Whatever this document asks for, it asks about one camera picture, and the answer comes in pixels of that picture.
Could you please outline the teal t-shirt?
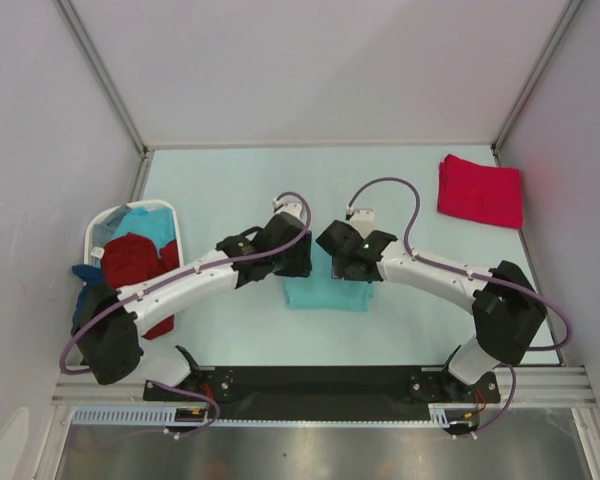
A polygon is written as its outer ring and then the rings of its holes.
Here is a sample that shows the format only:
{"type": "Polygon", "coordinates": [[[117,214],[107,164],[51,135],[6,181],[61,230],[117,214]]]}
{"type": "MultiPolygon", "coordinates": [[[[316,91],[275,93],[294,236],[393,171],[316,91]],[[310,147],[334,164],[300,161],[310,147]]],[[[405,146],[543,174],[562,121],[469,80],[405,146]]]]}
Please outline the teal t-shirt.
{"type": "Polygon", "coordinates": [[[311,251],[312,270],[308,277],[283,280],[286,306],[291,310],[327,309],[366,312],[375,295],[370,283],[332,277],[332,259],[319,247],[311,251]]]}

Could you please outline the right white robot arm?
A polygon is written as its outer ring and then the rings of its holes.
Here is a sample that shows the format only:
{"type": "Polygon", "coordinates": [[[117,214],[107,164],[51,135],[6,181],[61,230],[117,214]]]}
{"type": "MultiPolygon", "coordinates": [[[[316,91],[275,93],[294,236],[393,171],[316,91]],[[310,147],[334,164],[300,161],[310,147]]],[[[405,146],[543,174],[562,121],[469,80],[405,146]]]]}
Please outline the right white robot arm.
{"type": "Polygon", "coordinates": [[[448,265],[407,249],[393,234],[373,230],[362,236],[339,220],[317,244],[331,257],[337,278],[414,287],[472,316],[475,334],[450,355],[441,376],[442,391],[453,401],[466,400],[478,380],[498,365],[518,365],[547,316],[525,274],[508,261],[478,271],[448,265]]]}

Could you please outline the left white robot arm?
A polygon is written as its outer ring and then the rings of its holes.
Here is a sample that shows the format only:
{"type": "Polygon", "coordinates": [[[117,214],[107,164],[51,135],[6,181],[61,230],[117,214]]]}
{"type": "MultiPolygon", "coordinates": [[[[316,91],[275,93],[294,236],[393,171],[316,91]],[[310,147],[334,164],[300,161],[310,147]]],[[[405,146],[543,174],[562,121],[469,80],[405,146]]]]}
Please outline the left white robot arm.
{"type": "Polygon", "coordinates": [[[197,301],[269,275],[308,276],[310,251],[308,222],[278,211],[265,226],[229,236],[198,260],[154,279],[118,289],[108,283],[94,287],[71,338],[98,384],[112,385],[143,372],[177,398],[190,399],[201,387],[192,356],[180,346],[154,346],[145,334],[197,301]]]}

